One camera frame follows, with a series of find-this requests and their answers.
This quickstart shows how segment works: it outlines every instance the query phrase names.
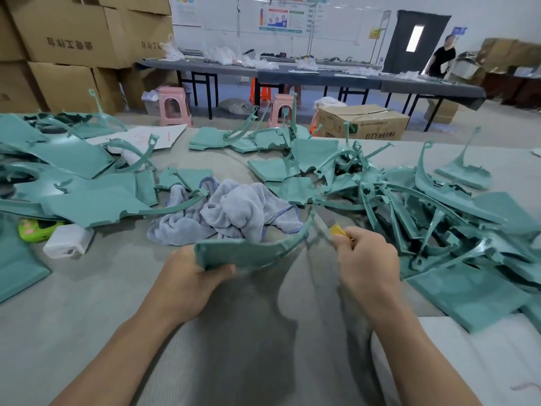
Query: blue sign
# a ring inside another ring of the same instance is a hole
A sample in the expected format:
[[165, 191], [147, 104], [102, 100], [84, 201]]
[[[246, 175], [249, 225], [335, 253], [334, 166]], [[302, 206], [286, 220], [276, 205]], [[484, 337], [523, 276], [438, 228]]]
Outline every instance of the blue sign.
[[451, 34], [453, 34], [454, 36], [463, 36], [466, 33], [467, 29], [468, 27], [455, 27], [453, 28], [453, 32]]

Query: black door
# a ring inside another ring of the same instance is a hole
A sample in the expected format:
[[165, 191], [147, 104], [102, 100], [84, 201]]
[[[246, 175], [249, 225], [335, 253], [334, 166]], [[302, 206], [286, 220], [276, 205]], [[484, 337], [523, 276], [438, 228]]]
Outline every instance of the black door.
[[423, 71], [434, 53], [451, 16], [398, 10], [383, 71], [399, 74]]

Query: gray cloth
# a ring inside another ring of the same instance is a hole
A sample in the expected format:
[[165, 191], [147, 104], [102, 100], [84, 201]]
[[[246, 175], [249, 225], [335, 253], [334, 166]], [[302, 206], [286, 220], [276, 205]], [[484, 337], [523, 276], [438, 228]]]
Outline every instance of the gray cloth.
[[[212, 177], [199, 184], [209, 196], [185, 211], [167, 214], [152, 221], [147, 238], [160, 245], [183, 246], [218, 234], [218, 239], [246, 238], [260, 242], [268, 225], [286, 234], [301, 230], [296, 205], [273, 195], [260, 182], [246, 185], [227, 179], [219, 184]], [[167, 206], [188, 200], [181, 185], [171, 188]]]

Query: person's left hand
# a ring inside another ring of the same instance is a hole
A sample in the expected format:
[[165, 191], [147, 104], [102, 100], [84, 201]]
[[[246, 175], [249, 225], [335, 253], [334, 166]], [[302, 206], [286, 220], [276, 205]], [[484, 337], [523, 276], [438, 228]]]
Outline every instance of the person's left hand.
[[203, 271], [195, 261], [193, 245], [183, 246], [167, 259], [138, 314], [159, 317], [172, 330], [197, 317], [213, 290], [234, 274], [234, 265]]

